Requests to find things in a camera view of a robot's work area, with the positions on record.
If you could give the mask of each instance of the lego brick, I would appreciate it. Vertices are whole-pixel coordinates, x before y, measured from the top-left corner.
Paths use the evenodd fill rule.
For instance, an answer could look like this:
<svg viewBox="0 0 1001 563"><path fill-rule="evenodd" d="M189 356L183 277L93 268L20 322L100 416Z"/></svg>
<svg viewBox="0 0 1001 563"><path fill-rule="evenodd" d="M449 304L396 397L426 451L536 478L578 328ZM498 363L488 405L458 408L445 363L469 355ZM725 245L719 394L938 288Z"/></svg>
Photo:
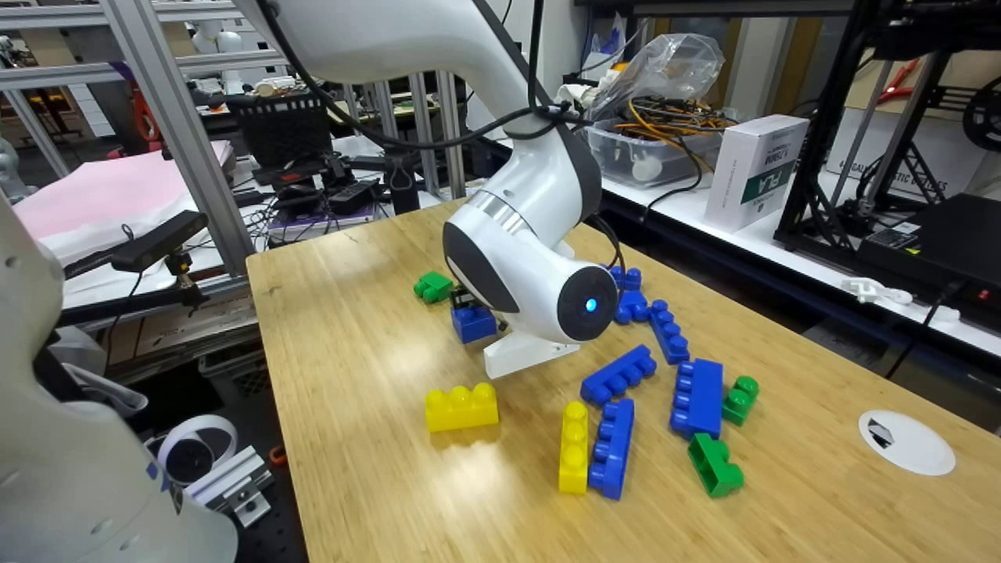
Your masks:
<svg viewBox="0 0 1001 563"><path fill-rule="evenodd" d="M469 387L433 390L426 397L426 429L454 431L454 429L483 429L498 425L502 408L488 382Z"/></svg>
<svg viewBox="0 0 1001 563"><path fill-rule="evenodd" d="M451 294L454 283L441 271L426 271L417 277L414 294L426 304L437 304Z"/></svg>
<svg viewBox="0 0 1001 563"><path fill-rule="evenodd" d="M733 382L723 399L723 418L745 425L747 414L755 411L755 399L756 399L756 377L737 374L737 382Z"/></svg>
<svg viewBox="0 0 1001 563"><path fill-rule="evenodd" d="M639 382L651 377L657 371L651 347L639 344L611 367L597 368L581 382L581 397L596 408L611 405L613 397L626 394L626 387L634 387Z"/></svg>
<svg viewBox="0 0 1001 563"><path fill-rule="evenodd" d="M618 288L620 288L620 307L618 307L618 325L645 322L648 318L648 296L643 290L643 271L639 268L611 268Z"/></svg>
<svg viewBox="0 0 1001 563"><path fill-rule="evenodd" d="M675 322L675 315L667 311L664 300L654 300L651 311L648 311L648 322L661 340L661 350L664 350L664 359L669 367L678 367L678 363L688 363L688 340Z"/></svg>
<svg viewBox="0 0 1001 563"><path fill-rule="evenodd" d="M696 431L719 437L723 421L723 367L696 359L678 367L669 429L690 437Z"/></svg>
<svg viewBox="0 0 1001 563"><path fill-rule="evenodd" d="M560 477L556 489L560 493L585 493L588 491L588 431L590 416L581 399L571 399L563 408L563 435L560 435Z"/></svg>
<svg viewBox="0 0 1001 563"><path fill-rule="evenodd" d="M454 307L451 311L451 325L458 328L458 339L464 344L483 340L488 336L498 336L498 318L488 307L469 304L469 307Z"/></svg>
<svg viewBox="0 0 1001 563"><path fill-rule="evenodd" d="M601 425L590 453L590 477L588 484L611 499L623 498L626 489L626 466L628 466L628 444L631 444L631 418L634 405L618 399L601 411Z"/></svg>
<svg viewBox="0 0 1001 563"><path fill-rule="evenodd" d="M723 441L712 441L710 435L698 431L688 444L688 461L710 498L725 498L745 489L745 472L730 461Z"/></svg>

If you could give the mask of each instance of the yellow lego brick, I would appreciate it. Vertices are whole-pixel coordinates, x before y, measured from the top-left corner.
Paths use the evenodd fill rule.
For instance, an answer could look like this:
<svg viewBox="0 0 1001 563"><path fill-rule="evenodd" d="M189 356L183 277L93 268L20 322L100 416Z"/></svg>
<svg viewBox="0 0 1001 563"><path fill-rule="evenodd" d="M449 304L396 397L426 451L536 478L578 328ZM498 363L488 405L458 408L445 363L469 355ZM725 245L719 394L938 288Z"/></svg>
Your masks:
<svg viewBox="0 0 1001 563"><path fill-rule="evenodd" d="M563 437L560 437L560 493L585 493L590 446L588 446L590 416L581 399L571 399L563 411Z"/></svg>
<svg viewBox="0 0 1001 563"><path fill-rule="evenodd" d="M454 429L478 429L478 425L498 425L498 394L488 382L478 382L469 387L454 390L433 390L426 397L426 429L428 431L454 431Z"/></svg>

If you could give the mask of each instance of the blue building block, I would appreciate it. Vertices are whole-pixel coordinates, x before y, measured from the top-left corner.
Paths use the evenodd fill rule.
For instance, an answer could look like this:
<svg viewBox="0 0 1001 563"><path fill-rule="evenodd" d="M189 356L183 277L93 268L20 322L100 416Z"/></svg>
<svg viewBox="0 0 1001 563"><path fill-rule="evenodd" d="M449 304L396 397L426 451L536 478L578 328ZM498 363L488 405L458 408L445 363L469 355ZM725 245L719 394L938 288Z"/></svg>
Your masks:
<svg viewBox="0 0 1001 563"><path fill-rule="evenodd" d="M498 336L498 318L483 304L451 307L451 325L458 328L464 344Z"/></svg>
<svg viewBox="0 0 1001 563"><path fill-rule="evenodd" d="M639 268L613 268L613 283L620 288L618 325L645 322L648 296L643 290L645 277Z"/></svg>
<svg viewBox="0 0 1001 563"><path fill-rule="evenodd" d="M590 451L588 484L601 498L620 499L626 489L628 444L631 444L634 405L618 399L601 411L601 425Z"/></svg>
<svg viewBox="0 0 1001 563"><path fill-rule="evenodd" d="M651 377L657 371L651 347L639 344L611 367L597 368L581 382L581 397L596 408L611 405L613 397L626 394L626 387L634 387L639 382Z"/></svg>
<svg viewBox="0 0 1001 563"><path fill-rule="evenodd" d="M696 431L719 441L723 425L723 367L696 359L678 367L669 429L690 437Z"/></svg>
<svg viewBox="0 0 1001 563"><path fill-rule="evenodd" d="M661 340L661 350L664 350L664 359L669 367L678 367L678 363L688 363L688 340L675 322L675 315L667 311L664 300L654 300L651 311L648 311L648 322Z"/></svg>

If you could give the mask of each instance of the lab equipment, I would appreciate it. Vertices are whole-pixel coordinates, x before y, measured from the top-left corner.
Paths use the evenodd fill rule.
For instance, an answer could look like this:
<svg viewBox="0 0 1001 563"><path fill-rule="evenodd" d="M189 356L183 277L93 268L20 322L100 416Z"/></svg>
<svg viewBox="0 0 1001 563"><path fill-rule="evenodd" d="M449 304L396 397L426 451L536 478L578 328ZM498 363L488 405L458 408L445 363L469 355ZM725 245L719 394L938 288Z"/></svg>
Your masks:
<svg viewBox="0 0 1001 563"><path fill-rule="evenodd" d="M464 74L485 105L503 116L509 163L445 223L445 263L454 277L509 325L509 336L485 350L492 377L566 356L611 325L613 277L574 261L563 245L577 223L597 214L601 172L485 0L284 0L274 12L266 0L238 7L281 45L306 85L309 74L367 85L441 69Z"/></svg>

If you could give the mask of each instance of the cardboard box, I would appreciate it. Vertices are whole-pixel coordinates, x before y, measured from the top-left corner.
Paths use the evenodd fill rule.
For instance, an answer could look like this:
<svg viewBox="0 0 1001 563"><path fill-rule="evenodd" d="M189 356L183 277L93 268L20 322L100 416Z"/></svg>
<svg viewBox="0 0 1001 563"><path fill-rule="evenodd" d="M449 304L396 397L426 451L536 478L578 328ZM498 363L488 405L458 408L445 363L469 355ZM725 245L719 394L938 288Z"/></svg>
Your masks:
<svg viewBox="0 0 1001 563"><path fill-rule="evenodd" d="M799 116L725 129L705 220L734 233L782 210L805 138L808 118Z"/></svg>

